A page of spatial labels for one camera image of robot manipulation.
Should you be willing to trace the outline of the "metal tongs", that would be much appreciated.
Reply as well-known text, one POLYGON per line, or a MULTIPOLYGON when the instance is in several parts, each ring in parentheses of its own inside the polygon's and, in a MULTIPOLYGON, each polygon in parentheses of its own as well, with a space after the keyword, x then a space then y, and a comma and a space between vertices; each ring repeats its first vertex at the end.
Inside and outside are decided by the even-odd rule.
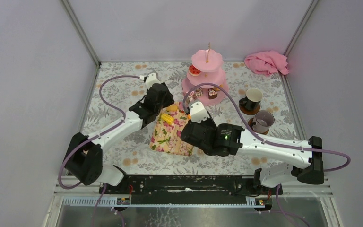
POLYGON ((186 99, 186 107, 189 107, 190 103, 193 103, 196 100, 196 96, 194 94, 189 94, 186 99))

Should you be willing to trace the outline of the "strawberry cream cake slice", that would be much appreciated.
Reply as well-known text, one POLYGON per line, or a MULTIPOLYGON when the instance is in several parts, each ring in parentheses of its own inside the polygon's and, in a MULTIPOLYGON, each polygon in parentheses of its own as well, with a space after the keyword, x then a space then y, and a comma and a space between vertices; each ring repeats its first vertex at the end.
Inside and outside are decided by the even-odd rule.
POLYGON ((190 103, 190 102, 193 102, 197 99, 197 96, 196 96, 196 92, 195 91, 191 91, 188 96, 187 96, 187 99, 186 99, 186 102, 187 103, 190 103))

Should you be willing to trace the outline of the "chocolate drizzle donut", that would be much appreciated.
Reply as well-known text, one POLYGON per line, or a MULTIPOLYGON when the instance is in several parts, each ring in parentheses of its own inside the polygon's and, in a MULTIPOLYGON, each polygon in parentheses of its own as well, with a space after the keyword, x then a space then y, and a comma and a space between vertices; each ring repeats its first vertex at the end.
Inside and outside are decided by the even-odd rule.
POLYGON ((200 87, 195 88, 191 93, 195 98, 199 98, 203 95, 203 91, 200 87))

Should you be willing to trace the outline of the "floral dessert tray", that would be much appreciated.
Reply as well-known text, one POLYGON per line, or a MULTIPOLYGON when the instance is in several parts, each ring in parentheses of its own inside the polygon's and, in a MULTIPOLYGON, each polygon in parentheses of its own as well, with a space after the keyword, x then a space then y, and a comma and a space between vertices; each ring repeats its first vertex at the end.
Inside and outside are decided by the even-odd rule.
POLYGON ((178 105, 177 111, 166 111, 162 109, 154 127, 150 148, 154 151, 179 156, 191 156, 193 146, 181 140, 181 134, 189 119, 184 112, 182 102, 175 102, 178 105), (172 125, 160 119, 161 114, 168 114, 174 118, 172 125))

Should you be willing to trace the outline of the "red donut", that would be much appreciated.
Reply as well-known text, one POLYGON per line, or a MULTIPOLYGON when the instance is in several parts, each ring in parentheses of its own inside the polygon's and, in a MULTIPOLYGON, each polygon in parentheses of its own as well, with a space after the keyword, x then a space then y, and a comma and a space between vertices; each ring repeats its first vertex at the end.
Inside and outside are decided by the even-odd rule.
POLYGON ((200 70, 198 70, 196 67, 194 67, 193 65, 190 65, 189 66, 189 70, 188 70, 188 73, 190 74, 190 75, 192 75, 192 76, 198 76, 200 73, 201 73, 201 71, 200 70))

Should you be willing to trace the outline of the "purple mug black handle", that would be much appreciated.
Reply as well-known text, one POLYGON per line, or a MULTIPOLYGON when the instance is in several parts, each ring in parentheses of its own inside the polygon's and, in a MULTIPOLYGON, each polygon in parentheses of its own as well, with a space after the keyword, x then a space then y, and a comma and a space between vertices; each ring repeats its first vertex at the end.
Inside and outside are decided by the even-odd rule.
POLYGON ((261 110, 255 114, 252 120, 252 129, 256 133, 265 134, 274 124, 275 118, 273 114, 266 110, 261 110))

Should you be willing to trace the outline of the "chocolate cake piece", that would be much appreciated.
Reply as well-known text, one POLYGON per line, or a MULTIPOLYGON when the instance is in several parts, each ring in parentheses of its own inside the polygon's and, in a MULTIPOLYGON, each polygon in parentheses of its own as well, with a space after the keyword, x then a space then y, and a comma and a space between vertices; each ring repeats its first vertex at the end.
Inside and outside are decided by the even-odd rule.
POLYGON ((218 96, 218 92, 215 89, 208 90, 208 99, 209 100, 213 100, 213 99, 217 98, 217 96, 218 96))

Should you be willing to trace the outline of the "black mug white inside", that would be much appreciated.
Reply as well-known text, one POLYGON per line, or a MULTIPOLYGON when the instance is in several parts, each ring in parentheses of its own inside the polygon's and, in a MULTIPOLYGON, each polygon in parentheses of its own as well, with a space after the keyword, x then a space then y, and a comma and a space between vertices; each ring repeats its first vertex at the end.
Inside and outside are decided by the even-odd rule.
POLYGON ((248 111, 254 111, 259 107, 263 99, 263 93, 257 88, 250 88, 246 91, 245 97, 239 100, 239 105, 248 111))

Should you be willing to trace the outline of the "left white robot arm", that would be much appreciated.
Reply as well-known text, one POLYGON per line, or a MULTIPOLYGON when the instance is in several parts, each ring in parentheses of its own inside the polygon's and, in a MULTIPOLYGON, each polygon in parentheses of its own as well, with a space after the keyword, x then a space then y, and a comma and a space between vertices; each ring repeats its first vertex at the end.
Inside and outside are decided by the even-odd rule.
POLYGON ((123 194, 127 180, 118 167, 103 164, 103 154, 125 137, 152 123, 161 110, 174 103, 165 83, 154 83, 147 94, 120 118, 92 135, 76 133, 69 144, 60 172, 67 170, 83 185, 108 184, 116 194, 123 194))

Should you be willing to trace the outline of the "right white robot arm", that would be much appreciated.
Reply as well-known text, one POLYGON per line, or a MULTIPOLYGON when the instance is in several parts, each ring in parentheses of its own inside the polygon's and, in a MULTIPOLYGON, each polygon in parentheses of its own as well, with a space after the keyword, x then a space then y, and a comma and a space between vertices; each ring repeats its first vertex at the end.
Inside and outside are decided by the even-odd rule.
POLYGON ((252 188, 259 195, 293 180, 310 185, 324 183, 322 155, 311 151, 311 143, 307 140, 259 137, 241 126, 227 123, 216 126, 211 119, 200 123, 188 121, 181 140, 209 156, 248 154, 278 160, 280 163, 276 166, 255 171, 252 188))

